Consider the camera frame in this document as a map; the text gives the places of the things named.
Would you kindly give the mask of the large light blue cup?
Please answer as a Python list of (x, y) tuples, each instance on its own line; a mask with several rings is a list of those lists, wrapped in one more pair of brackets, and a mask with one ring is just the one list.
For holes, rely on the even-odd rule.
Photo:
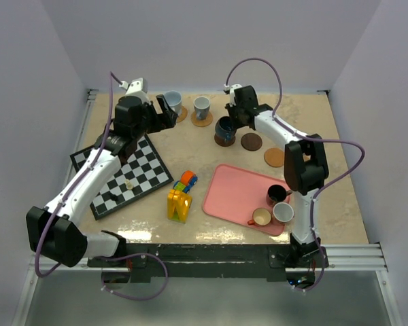
[(164, 98), (177, 115), (182, 113), (182, 95), (179, 92), (170, 90), (164, 93)]

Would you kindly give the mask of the dark blue cup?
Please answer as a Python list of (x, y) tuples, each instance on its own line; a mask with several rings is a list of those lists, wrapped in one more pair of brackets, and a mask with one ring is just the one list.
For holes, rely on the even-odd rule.
[(226, 140), (235, 137), (236, 131), (229, 116), (221, 117), (215, 125), (215, 134)]

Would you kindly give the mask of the woven rattan coaster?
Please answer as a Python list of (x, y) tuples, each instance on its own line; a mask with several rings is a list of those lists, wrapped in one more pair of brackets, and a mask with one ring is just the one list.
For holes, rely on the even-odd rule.
[(187, 115), (188, 115), (188, 110), (187, 110), (187, 108), (185, 108), (185, 106), (182, 105), (181, 109), (179, 110), (179, 114), (178, 114), (178, 117), (176, 119), (176, 122), (180, 123), (180, 122), (184, 121), (186, 119)]
[(213, 122), (213, 115), (211, 112), (209, 112), (205, 119), (200, 120), (197, 117), (197, 113), (193, 112), (191, 115), (191, 122), (193, 125), (197, 127), (206, 127), (206, 126), (209, 126)]
[(282, 167), (284, 165), (284, 151), (276, 147), (269, 148), (264, 153), (264, 160), (271, 167)]

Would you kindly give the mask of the dark wooden coaster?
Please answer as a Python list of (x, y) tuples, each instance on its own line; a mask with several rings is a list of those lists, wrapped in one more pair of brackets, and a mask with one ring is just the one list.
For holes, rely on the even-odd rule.
[(221, 147), (229, 147), (235, 143), (236, 137), (233, 137), (230, 140), (226, 140), (223, 138), (220, 138), (218, 135), (214, 135), (214, 141)]
[(257, 151), (262, 147), (262, 139), (259, 135), (249, 132), (242, 136), (241, 146), (248, 151)]

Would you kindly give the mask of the small white cup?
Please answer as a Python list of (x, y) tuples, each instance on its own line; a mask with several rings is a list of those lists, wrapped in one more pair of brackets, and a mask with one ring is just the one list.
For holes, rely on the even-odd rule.
[(198, 96), (195, 98), (193, 105), (196, 119), (205, 120), (209, 113), (210, 100), (206, 96)]

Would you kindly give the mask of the pink tray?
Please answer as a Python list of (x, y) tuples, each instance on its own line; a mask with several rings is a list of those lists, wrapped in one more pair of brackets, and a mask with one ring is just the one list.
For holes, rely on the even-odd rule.
[(216, 167), (209, 183), (202, 204), (203, 211), (212, 217), (271, 236), (279, 236), (283, 233), (285, 226), (275, 219), (265, 226), (248, 223), (256, 209), (271, 210), (266, 202), (266, 196), (268, 188), (272, 185), (281, 185), (289, 189), (286, 182), (281, 179), (228, 164), (220, 164)]

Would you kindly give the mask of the black cup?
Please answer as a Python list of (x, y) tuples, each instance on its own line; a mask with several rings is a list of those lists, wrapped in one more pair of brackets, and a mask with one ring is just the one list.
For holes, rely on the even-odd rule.
[(266, 202), (269, 206), (284, 202), (292, 190), (286, 190), (282, 185), (272, 185), (267, 190)]

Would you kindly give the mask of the orange cup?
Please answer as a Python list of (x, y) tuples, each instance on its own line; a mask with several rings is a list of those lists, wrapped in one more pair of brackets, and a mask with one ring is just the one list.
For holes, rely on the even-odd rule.
[(271, 213), (267, 209), (257, 208), (252, 213), (252, 218), (248, 221), (248, 225), (266, 226), (270, 224), (271, 219)]

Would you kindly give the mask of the white cup brown handle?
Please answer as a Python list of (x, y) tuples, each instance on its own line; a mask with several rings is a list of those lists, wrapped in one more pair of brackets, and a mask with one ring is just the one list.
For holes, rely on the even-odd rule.
[(294, 217), (294, 209), (286, 202), (278, 202), (272, 209), (273, 217), (280, 223), (288, 223)]

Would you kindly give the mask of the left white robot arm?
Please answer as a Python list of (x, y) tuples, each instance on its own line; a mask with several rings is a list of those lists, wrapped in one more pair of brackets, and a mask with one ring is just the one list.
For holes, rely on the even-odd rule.
[(71, 182), (44, 207), (33, 206), (26, 215), (29, 245), (36, 257), (44, 256), (74, 267), (85, 257), (103, 257), (111, 266), (127, 259), (125, 240), (113, 232), (85, 235), (80, 219), (103, 186), (135, 154), (147, 134), (175, 126), (177, 113), (160, 94), (145, 102), (126, 95), (115, 106), (115, 117), (94, 144), (90, 155)]

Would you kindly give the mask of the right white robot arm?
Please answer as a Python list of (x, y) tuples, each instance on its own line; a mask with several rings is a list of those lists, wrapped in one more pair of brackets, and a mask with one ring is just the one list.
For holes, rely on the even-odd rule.
[(294, 224), (290, 234), (290, 262), (306, 266), (312, 259), (326, 265), (315, 230), (315, 193), (329, 176), (326, 152), (318, 134), (308, 136), (283, 121), (268, 104), (259, 104), (252, 86), (226, 86), (225, 105), (234, 129), (248, 126), (265, 135), (284, 152), (284, 180), (294, 196)]

